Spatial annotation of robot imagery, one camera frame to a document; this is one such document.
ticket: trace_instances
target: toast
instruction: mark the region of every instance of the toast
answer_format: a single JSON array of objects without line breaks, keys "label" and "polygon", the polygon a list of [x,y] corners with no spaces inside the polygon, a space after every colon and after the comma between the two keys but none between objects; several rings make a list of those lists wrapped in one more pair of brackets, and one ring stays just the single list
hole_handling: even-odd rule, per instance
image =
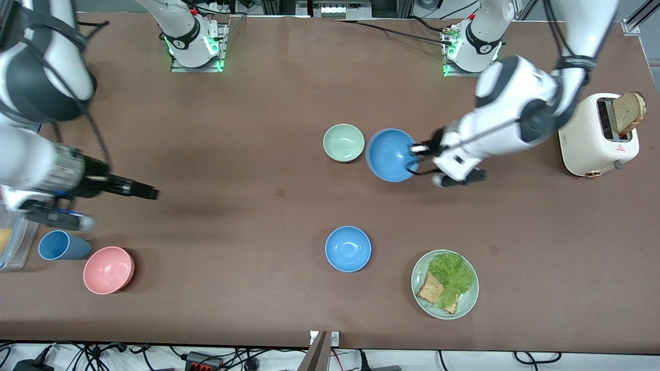
[{"label": "toast", "polygon": [[646,101],[639,92],[627,92],[612,102],[614,122],[620,137],[626,136],[646,116]]},{"label": "toast", "polygon": [[[433,274],[431,274],[431,271],[426,272],[426,277],[424,278],[424,284],[422,287],[419,288],[419,292],[417,293],[417,296],[419,298],[426,300],[427,302],[431,304],[435,304],[438,300],[440,300],[440,296],[442,293],[445,291],[445,286],[443,286],[440,281],[438,281]],[[442,308],[443,310],[446,310],[447,313],[449,314],[455,314],[456,309],[458,308],[458,297],[461,296],[460,294],[456,295],[456,303],[449,308]]]}]

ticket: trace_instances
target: lettuce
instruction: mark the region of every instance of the lettuce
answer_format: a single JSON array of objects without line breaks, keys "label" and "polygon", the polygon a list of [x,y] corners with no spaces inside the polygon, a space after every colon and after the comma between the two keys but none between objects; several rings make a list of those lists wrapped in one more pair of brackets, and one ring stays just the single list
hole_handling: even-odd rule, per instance
[{"label": "lettuce", "polygon": [[431,274],[445,286],[434,308],[449,308],[456,304],[456,296],[470,289],[475,279],[463,258],[457,253],[436,255],[428,266]]}]

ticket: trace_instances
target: green bowl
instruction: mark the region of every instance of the green bowl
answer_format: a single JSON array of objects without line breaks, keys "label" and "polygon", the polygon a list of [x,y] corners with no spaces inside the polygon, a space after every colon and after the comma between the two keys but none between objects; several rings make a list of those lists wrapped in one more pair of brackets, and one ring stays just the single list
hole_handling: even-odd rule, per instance
[{"label": "green bowl", "polygon": [[364,150],[364,136],[357,127],[340,123],[325,132],[323,149],[337,162],[350,162]]},{"label": "green bowl", "polygon": [[[426,272],[428,271],[428,265],[436,255],[443,253],[456,253],[460,255],[465,261],[465,265],[467,265],[472,274],[475,276],[470,289],[459,296],[458,307],[456,308],[455,314],[449,314],[447,311],[440,308],[433,308],[433,304],[417,296],[419,289],[424,284],[424,278],[426,277]],[[426,313],[434,316],[435,318],[440,318],[441,320],[455,320],[457,318],[463,317],[467,314],[467,312],[472,310],[472,308],[475,306],[475,303],[477,303],[477,297],[479,296],[479,279],[477,278],[477,272],[475,272],[475,268],[472,266],[472,264],[470,264],[469,261],[467,261],[467,259],[465,259],[464,256],[451,250],[436,250],[422,256],[412,269],[411,286],[412,295],[417,301],[417,304],[419,304],[419,306],[422,307]]]}]

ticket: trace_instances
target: white toaster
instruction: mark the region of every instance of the white toaster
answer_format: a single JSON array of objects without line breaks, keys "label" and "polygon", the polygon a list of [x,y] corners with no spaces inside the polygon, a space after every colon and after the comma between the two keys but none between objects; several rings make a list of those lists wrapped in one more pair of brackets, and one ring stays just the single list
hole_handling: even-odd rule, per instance
[{"label": "white toaster", "polygon": [[640,151],[637,129],[620,137],[612,101],[618,94],[598,93],[580,102],[573,118],[559,129],[559,145],[566,169],[577,176],[595,178],[621,169]]}]

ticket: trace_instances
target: cup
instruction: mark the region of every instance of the cup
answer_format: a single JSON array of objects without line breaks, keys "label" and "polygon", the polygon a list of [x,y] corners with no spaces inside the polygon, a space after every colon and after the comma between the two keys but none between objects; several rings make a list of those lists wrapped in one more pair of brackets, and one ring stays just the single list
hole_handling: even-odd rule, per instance
[{"label": "cup", "polygon": [[48,232],[39,242],[39,256],[44,260],[84,259],[90,252],[89,242],[63,230]]}]

